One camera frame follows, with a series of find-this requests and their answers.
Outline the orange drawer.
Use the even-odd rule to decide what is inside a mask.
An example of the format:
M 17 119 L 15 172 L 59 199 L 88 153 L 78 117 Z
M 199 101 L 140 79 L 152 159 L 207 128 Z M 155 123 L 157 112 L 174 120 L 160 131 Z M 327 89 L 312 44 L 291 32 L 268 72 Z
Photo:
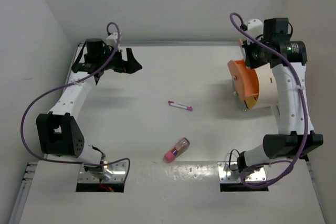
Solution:
M 256 101 L 259 96 L 259 81 L 256 71 L 247 68 L 243 60 L 231 60 L 227 65 L 241 101 L 244 102 L 248 99 Z

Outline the yellow drawer with gold knob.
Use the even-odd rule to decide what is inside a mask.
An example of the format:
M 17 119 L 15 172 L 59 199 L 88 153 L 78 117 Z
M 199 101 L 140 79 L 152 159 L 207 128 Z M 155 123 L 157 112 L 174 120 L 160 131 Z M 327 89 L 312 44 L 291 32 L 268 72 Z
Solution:
M 256 97 L 247 97 L 244 100 L 244 104 L 246 106 L 246 109 L 251 110 L 257 103 L 257 98 Z

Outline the white pen magenta cap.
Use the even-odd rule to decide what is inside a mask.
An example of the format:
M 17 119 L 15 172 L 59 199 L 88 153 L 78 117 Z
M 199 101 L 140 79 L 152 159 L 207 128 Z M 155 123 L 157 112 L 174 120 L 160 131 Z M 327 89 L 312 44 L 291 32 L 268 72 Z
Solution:
M 169 104 L 169 106 L 172 106 L 172 107 L 175 107 L 175 108 L 184 109 L 184 110 L 188 110 L 188 111 L 193 111 L 192 106 L 178 104 L 178 103 L 175 103 L 173 101 L 168 101 L 168 104 Z

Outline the pink capped clip tube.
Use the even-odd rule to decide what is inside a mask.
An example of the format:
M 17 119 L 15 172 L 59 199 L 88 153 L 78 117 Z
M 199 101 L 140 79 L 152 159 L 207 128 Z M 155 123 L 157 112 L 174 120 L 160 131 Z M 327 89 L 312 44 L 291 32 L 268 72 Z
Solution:
M 179 155 L 181 155 L 183 152 L 185 152 L 190 146 L 190 142 L 187 138 L 182 138 L 180 139 L 174 147 L 165 153 L 163 156 L 163 160 L 166 163 L 171 163 L 173 162 Z

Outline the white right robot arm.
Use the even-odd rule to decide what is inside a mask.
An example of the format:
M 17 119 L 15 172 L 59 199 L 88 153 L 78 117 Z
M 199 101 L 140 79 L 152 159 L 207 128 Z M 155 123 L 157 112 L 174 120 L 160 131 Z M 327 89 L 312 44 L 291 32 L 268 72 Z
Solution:
M 237 159 L 238 170 L 261 167 L 282 158 L 294 163 L 323 144 L 307 106 L 306 45 L 291 39 L 293 26 L 287 18 L 251 19 L 241 22 L 238 30 L 246 37 L 242 44 L 245 66 L 249 70 L 269 66 L 278 94 L 274 112 L 278 133 L 265 135 L 261 145 L 242 152 Z

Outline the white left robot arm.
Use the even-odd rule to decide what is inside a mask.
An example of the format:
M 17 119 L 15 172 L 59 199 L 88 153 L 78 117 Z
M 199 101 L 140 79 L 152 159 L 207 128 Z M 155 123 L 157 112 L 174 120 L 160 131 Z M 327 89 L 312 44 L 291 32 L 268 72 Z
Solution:
M 117 38 L 118 35 L 112 33 L 106 40 L 87 39 L 71 66 L 69 86 L 63 89 L 57 103 L 36 119 L 44 154 L 81 162 L 85 171 L 100 179 L 107 179 L 112 170 L 107 166 L 103 151 L 85 142 L 77 118 L 88 94 L 105 71 L 133 74 L 142 69 L 131 48 L 126 49 L 127 59 L 122 59 L 122 51 L 116 48 Z

